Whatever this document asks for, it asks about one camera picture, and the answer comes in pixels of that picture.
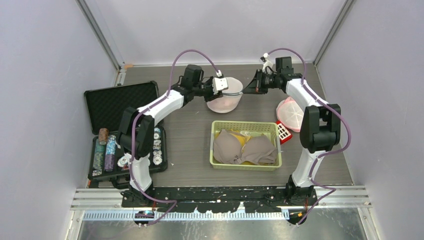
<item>beige bra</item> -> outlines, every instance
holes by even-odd
[[[277,149],[264,135],[252,137],[242,146],[234,136],[238,132],[223,129],[213,141],[213,157],[223,164],[241,164],[251,162],[255,165],[273,164],[277,158]]]

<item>case lid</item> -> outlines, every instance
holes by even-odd
[[[118,131],[122,114],[128,107],[139,108],[159,97],[155,81],[114,86],[84,92],[90,117],[91,131],[99,134],[101,128]]]

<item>open black case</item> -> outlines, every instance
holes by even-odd
[[[100,175],[93,176],[96,140],[98,139],[101,128],[107,128],[109,135],[116,136],[124,110],[128,107],[139,108],[156,100],[159,97],[158,85],[155,81],[149,81],[132,85],[88,90],[84,92],[84,97],[90,118],[91,131],[96,135],[92,140],[90,168],[88,171],[89,187],[98,188],[99,182],[109,181],[117,189],[128,188],[130,172],[128,168],[123,169],[117,165],[118,160],[124,156],[124,151],[121,148],[117,147],[115,150],[115,166],[113,171],[106,172],[102,169]],[[160,122],[156,127],[160,129],[162,163],[159,165],[153,163],[152,149],[149,166],[151,174],[163,172],[168,168],[166,133],[163,122]]]

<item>gray tabletop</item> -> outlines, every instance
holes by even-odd
[[[256,69],[262,65],[221,65],[218,68],[226,77],[240,80],[244,86],[252,80]],[[202,66],[205,76],[214,75],[211,66]],[[168,88],[170,67],[132,67],[127,70],[124,84],[156,81],[162,95]],[[185,66],[175,69],[173,82],[184,73]],[[302,73],[302,65],[294,64],[296,73]],[[306,80],[309,86],[324,97],[318,75],[308,64]],[[152,174],[157,187],[183,186],[252,186],[284,185],[293,173],[302,152],[299,134],[281,145],[282,166],[275,171],[247,171],[214,169],[209,163],[211,128],[215,120],[275,122],[278,103],[287,95],[278,89],[270,89],[265,95],[243,95],[237,108],[220,114],[208,109],[203,98],[197,97],[183,108],[164,119],[169,166],[164,172]],[[326,185],[352,183],[342,153],[326,156],[315,178]]]

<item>poker chip stack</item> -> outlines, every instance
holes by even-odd
[[[104,170],[111,172],[115,166],[115,150],[117,145],[117,137],[110,135],[107,138],[106,156],[104,157]]]
[[[95,171],[93,171],[93,176],[98,176],[102,174],[103,169],[103,163],[104,163],[104,152],[105,152],[105,145],[101,145],[99,143],[99,140],[97,139],[95,141],[95,148],[94,148],[94,159],[93,159],[93,168]]]
[[[106,145],[108,143],[109,130],[107,128],[100,128],[98,131],[98,142],[100,145]]]
[[[120,167],[120,168],[124,168],[124,167],[125,167],[125,165],[127,165],[129,161],[130,161],[130,160],[127,158],[127,156],[125,156],[125,155],[124,155],[123,157],[121,157],[121,158],[118,160],[117,165],[118,165],[118,167]]]
[[[154,128],[153,134],[153,164],[159,165],[162,163],[162,151],[161,151],[161,130],[157,127]]]

